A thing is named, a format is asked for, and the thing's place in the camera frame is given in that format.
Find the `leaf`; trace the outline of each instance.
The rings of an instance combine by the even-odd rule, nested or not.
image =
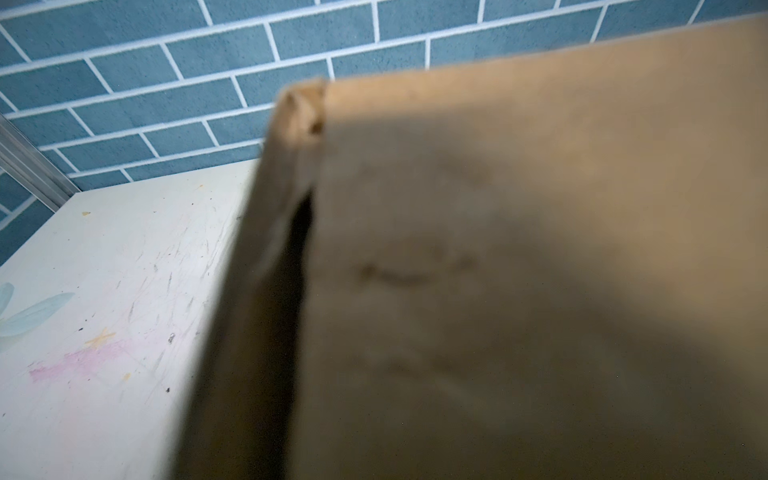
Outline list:
[[[0,319],[0,337],[20,335],[40,326],[73,296],[74,293],[59,293],[16,313],[11,318]]]
[[[0,285],[0,314],[8,306],[8,302],[11,301],[13,296],[13,285],[10,283],[3,283]]]

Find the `white tabletop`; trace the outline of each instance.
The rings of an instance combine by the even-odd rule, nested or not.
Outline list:
[[[254,167],[77,194],[0,266],[0,478],[162,478]]]

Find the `blue tile wall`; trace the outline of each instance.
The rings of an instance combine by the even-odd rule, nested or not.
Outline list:
[[[180,154],[214,145],[201,123],[149,131],[146,135],[159,155]]]
[[[274,60],[261,25],[177,41],[168,50],[185,78]]]
[[[91,59],[114,91],[148,87],[176,80],[173,68],[158,47],[136,48]]]
[[[29,192],[8,174],[0,175],[0,205],[15,210],[29,198]]]
[[[208,126],[220,144],[234,144],[264,137],[271,114],[272,110],[254,111],[211,120],[208,121]]]
[[[0,230],[0,265],[11,258],[11,255],[24,245],[24,242],[38,231],[47,219],[51,218],[51,215],[53,212],[39,200],[35,200],[29,208]]]
[[[0,77],[0,91],[20,109],[107,93],[82,60]]]
[[[420,41],[354,55],[344,55],[333,59],[333,71],[336,73],[336,77],[347,77],[408,68],[424,68],[425,48],[425,43]]]
[[[52,144],[88,136],[85,129],[66,110],[14,118],[11,123],[35,145]]]
[[[0,25],[23,52],[0,35],[0,92],[18,108],[0,100],[0,113],[90,190],[256,157],[270,104],[296,81],[677,27],[697,3],[485,0],[481,14],[480,0],[0,0],[14,8]],[[704,0],[693,20],[763,11],[768,0]],[[29,208],[0,226],[40,223]]]

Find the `brown cardboard box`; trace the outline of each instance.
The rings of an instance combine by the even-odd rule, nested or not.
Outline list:
[[[768,478],[766,47],[285,93],[176,476]]]

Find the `pink paint smear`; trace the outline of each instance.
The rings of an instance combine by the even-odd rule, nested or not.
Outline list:
[[[87,348],[75,353],[67,353],[59,363],[30,370],[29,375],[35,383],[56,379],[67,372],[92,375],[102,363],[117,358],[123,353],[125,353],[125,341],[120,340],[97,349]]]

